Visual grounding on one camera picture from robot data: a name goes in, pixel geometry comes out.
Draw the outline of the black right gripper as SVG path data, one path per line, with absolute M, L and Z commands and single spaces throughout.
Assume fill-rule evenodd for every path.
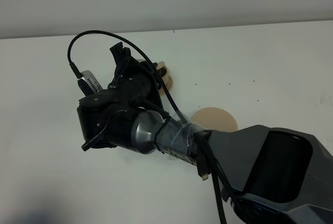
M 148 63 L 130 61 L 131 51 L 122 42 L 110 51 L 116 65 L 113 81 L 107 89 L 80 99 L 77 108 L 84 151 L 118 146 L 134 151 L 132 130 L 139 115 L 163 109 L 158 81 Z

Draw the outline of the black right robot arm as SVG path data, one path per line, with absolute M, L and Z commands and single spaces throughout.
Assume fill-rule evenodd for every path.
M 219 201 L 245 223 L 332 223 L 332 155 L 310 134 L 261 125 L 209 130 L 163 110 L 155 76 L 121 43 L 106 90 L 87 93 L 78 115 L 90 148 L 169 154 L 212 175 Z

